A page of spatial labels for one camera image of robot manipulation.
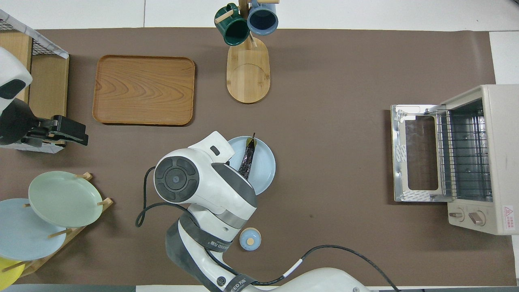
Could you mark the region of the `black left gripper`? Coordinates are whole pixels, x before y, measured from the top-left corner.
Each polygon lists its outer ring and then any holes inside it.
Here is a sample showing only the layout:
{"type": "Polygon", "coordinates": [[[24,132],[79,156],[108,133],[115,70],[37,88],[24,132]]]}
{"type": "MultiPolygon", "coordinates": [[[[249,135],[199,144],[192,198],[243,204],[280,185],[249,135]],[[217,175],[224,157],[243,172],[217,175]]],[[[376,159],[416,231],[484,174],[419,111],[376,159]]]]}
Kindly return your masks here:
{"type": "Polygon", "coordinates": [[[37,118],[28,104],[14,99],[3,110],[0,118],[0,144],[25,144],[41,147],[44,140],[74,142],[88,145],[86,126],[63,115],[54,115],[53,120],[37,118]]]}

